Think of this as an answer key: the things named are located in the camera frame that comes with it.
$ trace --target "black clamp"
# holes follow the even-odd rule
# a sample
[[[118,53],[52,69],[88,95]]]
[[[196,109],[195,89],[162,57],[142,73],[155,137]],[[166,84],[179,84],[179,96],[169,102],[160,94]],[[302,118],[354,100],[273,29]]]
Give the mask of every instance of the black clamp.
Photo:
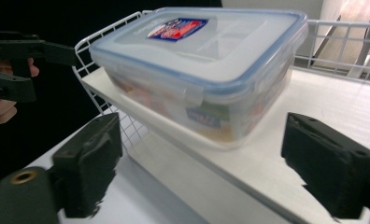
[[[370,209],[370,149],[317,119],[289,113],[281,156],[332,217],[357,219]]]
[[[94,217],[121,156],[119,114],[93,119],[52,155],[49,170],[27,167],[0,181],[0,224],[58,224],[61,210]]]
[[[39,39],[37,35],[0,31],[0,61],[9,60],[13,76],[0,73],[0,99],[33,102],[36,99],[28,58],[49,63],[76,65],[75,50]]]

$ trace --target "black background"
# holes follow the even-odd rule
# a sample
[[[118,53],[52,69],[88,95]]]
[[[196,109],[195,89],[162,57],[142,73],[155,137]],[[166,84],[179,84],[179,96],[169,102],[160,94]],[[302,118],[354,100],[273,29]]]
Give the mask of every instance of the black background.
[[[221,7],[217,0],[0,1],[0,30],[38,35],[74,47],[136,11],[159,7]],[[98,111],[71,67],[36,59],[37,100],[17,104],[18,114],[0,125],[0,179],[35,160],[90,121]]]

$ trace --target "wire rack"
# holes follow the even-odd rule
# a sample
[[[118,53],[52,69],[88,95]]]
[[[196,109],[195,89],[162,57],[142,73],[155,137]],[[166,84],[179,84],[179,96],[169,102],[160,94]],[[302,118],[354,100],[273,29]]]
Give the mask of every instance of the wire rack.
[[[78,63],[77,66],[73,66],[73,71],[101,115],[114,112],[120,114],[121,140],[124,148],[135,145],[149,132],[149,129],[89,90],[81,80],[99,68],[90,56],[91,43],[148,13],[150,10],[135,12],[83,38],[75,46]],[[295,54],[295,67],[318,70],[337,76],[349,76],[353,70],[357,70],[358,75],[353,77],[370,80],[370,39],[365,39],[367,33],[370,32],[370,22],[309,20],[308,25],[307,51]],[[363,55],[362,51],[365,47],[367,51],[366,55]]]

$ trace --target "white shelf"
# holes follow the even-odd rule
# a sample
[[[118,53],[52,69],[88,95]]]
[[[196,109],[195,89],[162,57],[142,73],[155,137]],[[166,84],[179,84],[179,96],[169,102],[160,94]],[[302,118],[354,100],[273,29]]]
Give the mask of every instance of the white shelf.
[[[151,128],[150,136],[153,141],[170,146],[173,153],[177,152],[171,155],[170,160],[175,161],[176,156],[185,155],[185,152],[187,156],[213,171],[213,174],[218,174],[236,186],[236,189],[241,189],[241,192],[235,190],[236,194],[246,192],[275,212],[301,223],[337,222],[302,187],[302,179],[280,157],[287,113],[294,112],[319,119],[370,148],[369,81],[294,69],[287,90],[277,99],[246,143],[234,150],[219,150],[203,142],[191,141],[192,133],[122,95],[113,86],[104,69],[95,70],[84,77],[82,82],[88,89]],[[156,145],[146,144],[144,140],[141,144],[144,146],[129,150],[130,156],[203,218],[214,218],[211,211],[200,210],[200,206],[203,208],[203,200],[192,200],[191,196],[195,192],[187,192],[186,188],[178,186],[183,181],[182,177],[176,175],[177,173],[170,174],[169,171],[176,170],[179,164],[168,161],[151,163],[153,158],[168,155],[167,148],[156,148]],[[192,167],[191,162],[184,165]],[[189,172],[187,178],[192,175],[197,173]],[[205,188],[217,188],[215,185],[205,184]],[[370,212],[365,209],[361,220],[341,220],[341,223],[370,223]]]

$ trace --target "white wall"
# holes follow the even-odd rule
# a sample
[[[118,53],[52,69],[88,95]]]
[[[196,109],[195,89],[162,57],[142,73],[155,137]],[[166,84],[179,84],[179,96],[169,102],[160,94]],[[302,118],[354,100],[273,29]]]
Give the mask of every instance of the white wall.
[[[307,14],[310,20],[336,21],[340,16],[343,0],[222,0],[223,7],[244,8],[275,8],[300,10]],[[330,27],[321,27],[318,35],[326,35]],[[318,50],[322,39],[313,46],[313,54]],[[297,54],[308,56],[312,48],[312,39],[307,39],[298,49]]]

